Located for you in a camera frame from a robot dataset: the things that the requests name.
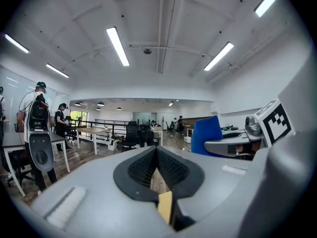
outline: blue chair backrest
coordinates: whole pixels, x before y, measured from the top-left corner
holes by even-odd
[[[191,140],[191,151],[202,155],[222,157],[205,150],[204,143],[208,140],[223,139],[218,116],[197,120],[194,124],[194,132]]]

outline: fluorescent light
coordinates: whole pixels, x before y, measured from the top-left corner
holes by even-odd
[[[263,0],[255,9],[256,14],[261,17],[275,0]]]
[[[4,35],[4,37],[10,41],[12,44],[16,45],[19,49],[23,50],[25,53],[29,53],[29,50],[25,47],[23,47],[21,44],[19,44],[17,41],[15,41],[14,39],[12,39],[10,36],[8,36],[7,34]]]
[[[61,72],[60,70],[58,70],[58,69],[54,68],[54,67],[53,67],[53,66],[51,66],[49,63],[48,63],[48,64],[46,64],[46,67],[48,67],[48,68],[52,69],[53,71],[55,71],[55,72],[59,73],[60,75],[62,75],[62,76],[64,76],[64,77],[66,77],[66,78],[69,78],[69,76],[68,76],[68,75],[66,75],[65,73]]]
[[[12,79],[12,78],[9,78],[9,77],[6,77],[6,78],[7,78],[7,79],[10,79],[10,80],[12,80],[12,81],[14,81],[14,82],[19,83],[18,81],[14,80],[14,79]]]
[[[233,48],[233,44],[231,44],[230,42],[228,42],[223,48],[222,50],[218,53],[218,55],[216,55],[210,63],[208,63],[208,65],[204,68],[204,70],[208,71],[210,70],[212,67],[215,66],[215,64],[217,62],[219,62],[231,49]]]
[[[107,33],[110,37],[110,40],[115,48],[115,50],[117,51],[117,54],[123,64],[123,66],[129,66],[129,61],[125,55],[125,52],[123,50],[117,29],[115,27],[109,28],[107,29]]]

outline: wooden floor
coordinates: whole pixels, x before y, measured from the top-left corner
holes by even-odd
[[[167,133],[166,131],[164,131],[163,145],[171,146],[180,150],[184,149],[185,151],[190,151],[190,144],[185,143],[184,139],[181,138],[180,135],[177,133],[171,136],[170,133]],[[113,154],[120,154],[120,151],[117,151],[114,153],[113,151],[109,151],[107,146],[98,144],[97,145],[98,155],[95,155],[93,143],[89,141],[85,141],[85,140],[82,140],[80,144],[80,149],[77,148],[77,144],[73,144],[70,146],[73,148],[73,150],[67,152],[67,158],[68,158],[69,168],[71,172],[74,171],[79,166],[81,166],[82,164],[89,162],[91,160],[104,158]],[[57,153],[56,146],[53,146],[53,149],[54,149],[54,152]],[[64,157],[62,155],[58,155],[55,158],[55,160],[56,162],[55,162],[54,168],[55,168],[57,180],[59,180],[62,177],[66,176],[68,173],[66,170]],[[49,187],[51,184],[49,177],[47,176],[46,173],[43,173],[43,176],[44,176],[44,180],[47,187]],[[11,184],[11,187],[8,187],[6,184],[4,185],[5,188],[7,189],[8,194],[11,197],[18,198],[27,204],[31,204],[32,201],[38,196],[39,189],[34,184],[33,181],[29,181],[25,179],[23,180],[22,189],[26,194],[25,197],[22,197],[22,195],[19,193],[13,181],[10,184]],[[164,182],[158,170],[155,171],[152,177],[151,189],[156,191],[159,194],[169,191],[166,183]]]

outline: table leg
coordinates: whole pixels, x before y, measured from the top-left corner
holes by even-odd
[[[69,169],[68,159],[67,159],[67,154],[66,154],[65,141],[63,141],[62,145],[63,145],[63,152],[64,152],[64,160],[65,160],[65,163],[66,163],[67,172],[69,173],[70,169]]]
[[[79,146],[79,132],[78,131],[76,131],[77,132],[77,147],[78,147],[78,149],[80,149],[80,146]]]
[[[97,134],[94,134],[95,155],[97,155]]]
[[[18,182],[18,179],[15,176],[14,170],[13,170],[11,162],[10,162],[9,154],[8,154],[8,151],[6,149],[4,149],[4,155],[5,155],[6,162],[7,162],[8,166],[9,166],[10,173],[12,174],[12,177],[13,177],[13,180],[14,180],[16,186],[18,187],[21,195],[25,196],[25,193],[23,192],[23,189],[21,188],[21,186],[20,186],[20,184]]]

